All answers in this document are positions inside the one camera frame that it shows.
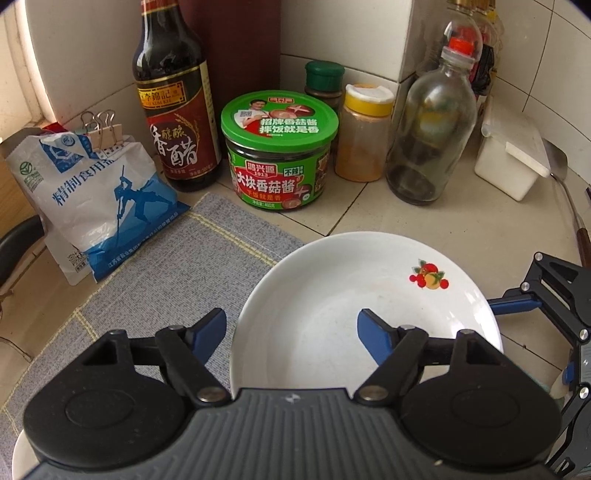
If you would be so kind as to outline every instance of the plate rim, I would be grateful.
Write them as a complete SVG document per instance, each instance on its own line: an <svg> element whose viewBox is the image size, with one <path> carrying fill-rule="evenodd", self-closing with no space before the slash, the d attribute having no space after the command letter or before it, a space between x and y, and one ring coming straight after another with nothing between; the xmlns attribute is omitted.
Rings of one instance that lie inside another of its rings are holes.
<svg viewBox="0 0 591 480"><path fill-rule="evenodd" d="M426 247L429 250L432 250L433 252L443 256L448 262L450 262L452 265L454 265L455 267L457 267L459 270L461 270L462 272L464 272L464 274L466 275L467 279L472 282L472 284L474 285L474 287L480 292L480 294L482 295L482 297L484 299L486 299L486 296L482 293L482 290L478 287L478 285L476 284L476 282L474 282L474 280L472 280L472 277L470 275L468 275L468 273L462 268L460 267L457 263L455 263L453 260L451 260L447 255L445 255L444 253L440 252L439 250L434 249L433 247L424 244L418 240L415 240L414 238L410 238L404 235L398 235L397 233L388 233L388 232L375 232L375 231L360 231L360 232L344 232L344 233L337 233L336 235L330 235L330 236L324 236L322 238L319 238L317 240L314 240L313 242L307 243L305 245L303 245L302 247L297 248L296 250L294 250L293 252L291 252L290 254L288 254L287 256L285 256L284 258L282 258L279 262L277 262L267 273L265 273L265 275L259 280L259 282L256 284L255 288L252 290L251 294L248 296L246 302L244 303L244 305L242 306L242 310L240 311L240 314L238 315L238 319L236 320L236 327L234 329L234 334L232 336L232 344L230 346L230 358L229 358L229 378L230 378L230 390L232 392L232 396L236 397L236 395L238 394L238 392L236 391L234 385L235 385L235 369L233 367L233 364L235 362L235 350L234 350L234 342L236 340L236 334L238 333L238 328L240 327L240 324L243 322L242 320L242 316L245 312L245 310L247 309L247 307L249 307L249 305L252 303L252 298L256 295L256 293L258 292L259 289L262 289L262 285L263 283L265 283L265 281L267 280L267 277L269 277L274 271L275 269L279 268L280 265L283 262L287 262L287 260L289 258L291 258L292 256L297 255L301 255L303 251L305 251L306 249L310 249L313 247L313 245L318 244L320 242L327 242L327 241L333 241L333 239L335 238L343 238L343 237L354 237L354 236L381 236L381 237L399 237L399 238L403 238L405 241L410 241L411 243L415 243L418 245L421 245L422 247ZM496 321L496 317L495 314L492 312L491 306L488 304L488 302L486 302L486 307L488 309L488 311L491 314L491 317L494 320L494 327L495 327L495 333L496 333L496 340L498 341L498 346L497 345L493 345L495 348L497 348L501 353L503 353L503 342L502 342L502 336L501 336L501 331L499 330L499 324Z"/></svg>

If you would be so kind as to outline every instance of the jar with orange powder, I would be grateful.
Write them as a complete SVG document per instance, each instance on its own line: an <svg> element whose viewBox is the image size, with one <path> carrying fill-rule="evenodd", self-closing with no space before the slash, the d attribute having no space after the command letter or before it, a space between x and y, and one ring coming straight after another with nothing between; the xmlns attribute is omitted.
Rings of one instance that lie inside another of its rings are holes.
<svg viewBox="0 0 591 480"><path fill-rule="evenodd" d="M347 85L340 113L335 172L351 181L375 181L384 174L394 94L386 87Z"/></svg>

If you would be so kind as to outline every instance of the green lid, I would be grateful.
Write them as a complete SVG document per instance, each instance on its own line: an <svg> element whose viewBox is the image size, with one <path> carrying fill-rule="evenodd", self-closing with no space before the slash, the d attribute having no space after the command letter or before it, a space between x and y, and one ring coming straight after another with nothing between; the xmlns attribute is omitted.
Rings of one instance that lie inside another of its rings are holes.
<svg viewBox="0 0 591 480"><path fill-rule="evenodd" d="M235 98L222 111L222 132L234 143L271 153L328 145L339 118L325 103L301 93L265 90Z"/></svg>
<svg viewBox="0 0 591 480"><path fill-rule="evenodd" d="M340 92L344 74L340 63L312 60L306 63L306 86L320 92Z"/></svg>

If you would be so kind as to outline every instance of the mushroom sauce container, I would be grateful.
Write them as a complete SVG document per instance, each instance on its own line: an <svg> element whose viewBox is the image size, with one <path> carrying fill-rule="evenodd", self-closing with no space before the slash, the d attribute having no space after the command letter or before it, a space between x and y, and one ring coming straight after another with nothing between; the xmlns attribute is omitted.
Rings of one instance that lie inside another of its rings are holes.
<svg viewBox="0 0 591 480"><path fill-rule="evenodd" d="M307 95L266 90L242 95L222 111L236 194L250 205L289 210L324 189L330 141L339 120Z"/></svg>

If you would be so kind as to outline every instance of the tiled countertop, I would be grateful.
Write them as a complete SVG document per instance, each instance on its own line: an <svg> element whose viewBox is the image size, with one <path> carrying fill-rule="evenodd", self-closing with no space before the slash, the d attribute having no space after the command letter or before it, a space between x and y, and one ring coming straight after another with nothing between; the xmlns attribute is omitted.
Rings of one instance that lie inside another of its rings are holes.
<svg viewBox="0 0 591 480"><path fill-rule="evenodd" d="M477 145L471 144L441 199L428 207L397 199L385 180L363 184L329 176L323 195L291 213L265 212L246 205L233 192L226 169L205 190L221 194L240 207L279 226L304 242L350 231L382 231L419 240L462 267L488 298L518 287L534 253L545 252L579 263L566 197L552 179L540 179L522 202L474 174ZM579 213L591 226L586 183L569 172ZM204 192L181 194L194 204ZM90 277L75 287L47 250L14 287L4 303L0 336L37 355L73 309L96 288ZM567 364L569 344L539 311L498 318L505 354L543 383L551 385ZM27 363L0 343L0 403L12 390Z"/></svg>

